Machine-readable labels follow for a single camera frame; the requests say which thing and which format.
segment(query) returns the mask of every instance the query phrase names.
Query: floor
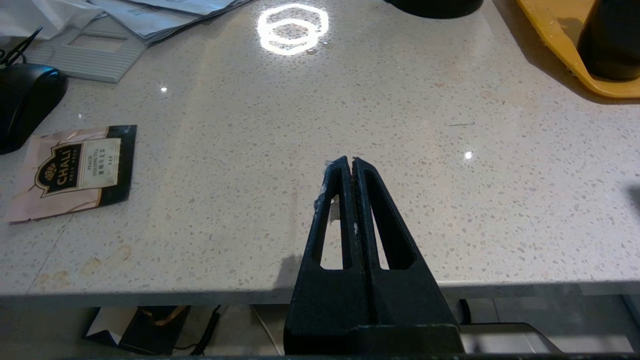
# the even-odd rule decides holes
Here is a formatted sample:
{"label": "floor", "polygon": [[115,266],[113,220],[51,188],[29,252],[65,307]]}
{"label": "floor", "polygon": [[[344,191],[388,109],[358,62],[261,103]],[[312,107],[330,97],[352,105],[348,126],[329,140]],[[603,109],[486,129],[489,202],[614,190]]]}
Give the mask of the floor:
{"label": "floor", "polygon": [[[450,301],[460,319],[457,301]],[[461,327],[467,352],[632,352],[640,350],[640,331],[621,297],[508,298],[469,300],[473,323]],[[213,307],[194,307],[178,346],[197,342]],[[282,351],[287,306],[258,306],[260,317]],[[0,309],[3,359],[136,357],[135,354],[82,340],[91,309]],[[522,324],[528,323],[543,335]],[[218,329],[205,353],[277,355],[274,344],[249,306],[223,306]],[[189,350],[176,350],[186,355]]]}

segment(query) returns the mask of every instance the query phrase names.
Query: mouse cable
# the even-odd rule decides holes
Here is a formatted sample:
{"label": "mouse cable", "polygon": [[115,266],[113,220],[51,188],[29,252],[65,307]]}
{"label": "mouse cable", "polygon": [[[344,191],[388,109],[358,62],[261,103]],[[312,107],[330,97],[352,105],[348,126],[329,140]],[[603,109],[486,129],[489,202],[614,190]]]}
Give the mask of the mouse cable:
{"label": "mouse cable", "polygon": [[23,64],[26,63],[27,58],[24,56],[24,51],[29,47],[29,45],[31,45],[31,42],[33,41],[33,39],[36,38],[38,33],[41,32],[41,30],[42,30],[42,27],[41,26],[38,27],[36,31],[34,31],[33,34],[31,34],[30,37],[21,41],[18,45],[16,45],[13,49],[9,50],[8,52],[5,52],[4,50],[0,49],[0,65],[9,67],[13,65],[15,60],[17,60],[19,57],[22,57]]}

